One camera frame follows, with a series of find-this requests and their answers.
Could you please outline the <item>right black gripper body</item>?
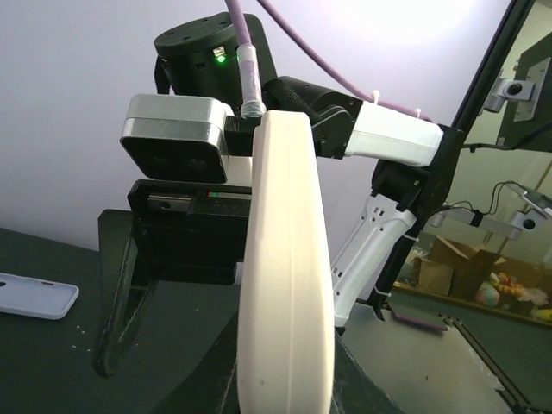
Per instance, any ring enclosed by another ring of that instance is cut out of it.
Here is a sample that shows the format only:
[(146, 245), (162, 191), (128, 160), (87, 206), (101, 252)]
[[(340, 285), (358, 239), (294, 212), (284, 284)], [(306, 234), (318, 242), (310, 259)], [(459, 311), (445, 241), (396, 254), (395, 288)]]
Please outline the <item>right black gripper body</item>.
[(153, 279), (233, 285), (244, 259), (250, 185), (138, 180), (128, 194), (138, 258)]

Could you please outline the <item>beige cased phone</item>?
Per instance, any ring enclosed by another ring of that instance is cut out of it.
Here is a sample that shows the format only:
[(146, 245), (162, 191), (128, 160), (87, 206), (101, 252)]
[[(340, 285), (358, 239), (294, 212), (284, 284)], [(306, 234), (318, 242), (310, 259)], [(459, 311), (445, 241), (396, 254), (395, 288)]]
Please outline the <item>beige cased phone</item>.
[(254, 132), (237, 326), (243, 413), (327, 413), (335, 370), (329, 247), (311, 125), (271, 110)]

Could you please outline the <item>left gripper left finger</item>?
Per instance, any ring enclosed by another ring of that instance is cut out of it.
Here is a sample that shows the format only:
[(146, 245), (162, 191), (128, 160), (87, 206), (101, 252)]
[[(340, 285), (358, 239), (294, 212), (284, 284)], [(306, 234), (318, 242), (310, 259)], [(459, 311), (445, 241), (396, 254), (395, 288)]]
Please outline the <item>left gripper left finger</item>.
[(237, 413), (237, 319), (228, 323), (192, 372), (151, 413)]

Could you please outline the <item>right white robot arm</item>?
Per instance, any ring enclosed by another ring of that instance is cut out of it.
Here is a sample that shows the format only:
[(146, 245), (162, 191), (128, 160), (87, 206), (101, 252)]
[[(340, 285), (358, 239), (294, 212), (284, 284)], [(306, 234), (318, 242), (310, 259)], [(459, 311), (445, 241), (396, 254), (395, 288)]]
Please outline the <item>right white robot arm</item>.
[[(328, 365), (362, 292), (448, 195), (464, 142), (418, 112), (279, 76), (257, 16), (222, 12), (160, 34), (153, 94), (120, 142), (143, 173), (129, 210), (98, 218), (96, 372), (115, 373), (162, 280), (241, 288), (241, 345)], [(372, 189), (329, 254), (317, 160), (375, 158)]]

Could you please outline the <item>lavender phone case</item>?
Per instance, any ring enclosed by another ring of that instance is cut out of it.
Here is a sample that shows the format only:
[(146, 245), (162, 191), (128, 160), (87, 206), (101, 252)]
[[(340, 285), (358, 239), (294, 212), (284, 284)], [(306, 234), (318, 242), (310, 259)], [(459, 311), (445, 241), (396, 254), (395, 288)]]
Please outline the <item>lavender phone case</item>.
[(2, 313), (60, 320), (66, 316), (79, 296), (79, 288), (60, 282), (1, 274)]

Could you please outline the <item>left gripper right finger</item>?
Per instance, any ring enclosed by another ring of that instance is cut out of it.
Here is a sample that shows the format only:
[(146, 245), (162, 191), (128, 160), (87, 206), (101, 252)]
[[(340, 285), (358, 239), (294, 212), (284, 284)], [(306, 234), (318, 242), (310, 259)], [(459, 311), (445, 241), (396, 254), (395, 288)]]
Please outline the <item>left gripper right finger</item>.
[(338, 331), (331, 414), (400, 414), (404, 411), (378, 387), (353, 357)]

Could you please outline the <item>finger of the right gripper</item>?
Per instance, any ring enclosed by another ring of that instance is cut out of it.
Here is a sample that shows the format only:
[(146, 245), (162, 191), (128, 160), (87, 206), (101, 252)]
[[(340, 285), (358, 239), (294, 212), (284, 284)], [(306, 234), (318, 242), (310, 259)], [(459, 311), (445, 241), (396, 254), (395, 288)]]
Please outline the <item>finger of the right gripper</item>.
[(135, 343), (157, 282), (139, 254), (131, 215), (98, 218), (100, 318), (93, 366), (109, 378)]

